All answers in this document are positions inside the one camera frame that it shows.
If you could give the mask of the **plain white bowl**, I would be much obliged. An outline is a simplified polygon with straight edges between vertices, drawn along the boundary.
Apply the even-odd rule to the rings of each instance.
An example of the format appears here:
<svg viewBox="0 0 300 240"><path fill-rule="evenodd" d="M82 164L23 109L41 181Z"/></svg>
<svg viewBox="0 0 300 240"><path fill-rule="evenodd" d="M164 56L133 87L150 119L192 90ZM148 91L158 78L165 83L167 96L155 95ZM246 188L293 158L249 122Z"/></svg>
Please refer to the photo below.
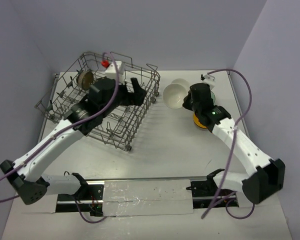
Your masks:
<svg viewBox="0 0 300 240"><path fill-rule="evenodd" d="M184 98L188 92L184 86L177 83L171 83L165 87L162 93L164 104L170 109L180 109L183 107Z"/></svg>

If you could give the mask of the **brown ribbed bowl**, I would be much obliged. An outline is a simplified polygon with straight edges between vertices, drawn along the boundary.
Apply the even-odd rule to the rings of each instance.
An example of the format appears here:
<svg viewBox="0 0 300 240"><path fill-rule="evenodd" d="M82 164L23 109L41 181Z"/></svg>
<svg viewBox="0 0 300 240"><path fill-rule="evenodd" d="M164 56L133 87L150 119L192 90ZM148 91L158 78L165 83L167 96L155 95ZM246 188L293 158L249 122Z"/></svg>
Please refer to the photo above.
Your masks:
<svg viewBox="0 0 300 240"><path fill-rule="evenodd" d="M87 91L94 81L94 75L91 71L83 71L78 75L77 85L84 91Z"/></svg>

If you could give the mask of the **teal glazed bowl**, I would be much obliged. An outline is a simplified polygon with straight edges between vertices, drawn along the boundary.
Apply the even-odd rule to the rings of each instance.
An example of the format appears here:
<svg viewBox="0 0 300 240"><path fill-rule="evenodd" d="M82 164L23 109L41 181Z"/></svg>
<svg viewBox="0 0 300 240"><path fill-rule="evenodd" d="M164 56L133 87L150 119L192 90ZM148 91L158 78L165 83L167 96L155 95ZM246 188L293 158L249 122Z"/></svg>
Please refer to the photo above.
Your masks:
<svg viewBox="0 0 300 240"><path fill-rule="evenodd" d="M212 100L213 100L213 103L215 104L215 103L216 103L216 96L215 96L214 92L211 91L211 92L210 92L210 95L211 95L211 98L212 98Z"/></svg>

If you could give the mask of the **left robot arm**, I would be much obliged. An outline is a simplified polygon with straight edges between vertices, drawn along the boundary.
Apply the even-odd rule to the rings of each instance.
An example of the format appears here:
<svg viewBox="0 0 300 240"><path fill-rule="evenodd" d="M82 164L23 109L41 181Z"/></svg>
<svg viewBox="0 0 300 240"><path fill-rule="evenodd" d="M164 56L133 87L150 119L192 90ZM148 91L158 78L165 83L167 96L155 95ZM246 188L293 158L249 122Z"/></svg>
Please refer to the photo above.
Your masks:
<svg viewBox="0 0 300 240"><path fill-rule="evenodd" d="M135 77L133 91L126 84L102 77L89 87L87 94L73 105L54 130L24 156L5 160L0 169L25 205L39 201L44 195L67 194L83 199L88 193L86 180L78 173L47 175L45 170L72 144L101 125L118 106L141 106L147 91Z"/></svg>

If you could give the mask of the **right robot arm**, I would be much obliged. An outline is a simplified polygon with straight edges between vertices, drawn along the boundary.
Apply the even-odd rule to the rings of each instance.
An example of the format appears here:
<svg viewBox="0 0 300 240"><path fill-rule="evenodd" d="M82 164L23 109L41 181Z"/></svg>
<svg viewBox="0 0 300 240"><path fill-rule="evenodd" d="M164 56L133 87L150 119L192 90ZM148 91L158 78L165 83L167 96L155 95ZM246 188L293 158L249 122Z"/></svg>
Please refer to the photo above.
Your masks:
<svg viewBox="0 0 300 240"><path fill-rule="evenodd" d="M224 189L240 192L253 204L259 204L284 186L285 164L281 159L272 159L260 150L240 129L230 113L215 105L210 86L196 83L190 86L182 105L193 111L200 124L218 137L236 156L245 173L230 172L230 164L207 176L208 192L219 195Z"/></svg>

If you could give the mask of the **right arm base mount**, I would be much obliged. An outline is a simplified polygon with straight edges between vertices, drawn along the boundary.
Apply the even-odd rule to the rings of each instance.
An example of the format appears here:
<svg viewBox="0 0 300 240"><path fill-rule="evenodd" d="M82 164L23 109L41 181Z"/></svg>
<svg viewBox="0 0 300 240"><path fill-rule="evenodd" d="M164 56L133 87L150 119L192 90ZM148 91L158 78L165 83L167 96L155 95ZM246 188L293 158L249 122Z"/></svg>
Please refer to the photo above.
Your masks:
<svg viewBox="0 0 300 240"><path fill-rule="evenodd" d="M220 168L212 173L209 173L202 179L191 179L190 186L186 187L186 190L191 191L192 203L194 209L206 209L211 203L215 192L217 191L217 185L213 181L213 177L223 172L224 169ZM222 189L218 195L217 200L221 200L225 196L229 195L232 191L228 189ZM224 208L226 204L228 207L239 207L236 195L230 196L228 199L222 200L214 208Z"/></svg>

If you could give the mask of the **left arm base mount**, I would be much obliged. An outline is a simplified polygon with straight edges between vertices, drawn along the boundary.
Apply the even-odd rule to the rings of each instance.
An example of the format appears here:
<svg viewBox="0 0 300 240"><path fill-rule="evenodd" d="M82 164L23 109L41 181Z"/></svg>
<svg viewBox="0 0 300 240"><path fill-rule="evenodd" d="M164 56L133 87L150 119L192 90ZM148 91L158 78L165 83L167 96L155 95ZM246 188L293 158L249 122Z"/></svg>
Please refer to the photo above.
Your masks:
<svg viewBox="0 0 300 240"><path fill-rule="evenodd" d="M89 184L87 190L79 196L58 194L55 206L56 213L89 214L90 217L103 217L103 183Z"/></svg>

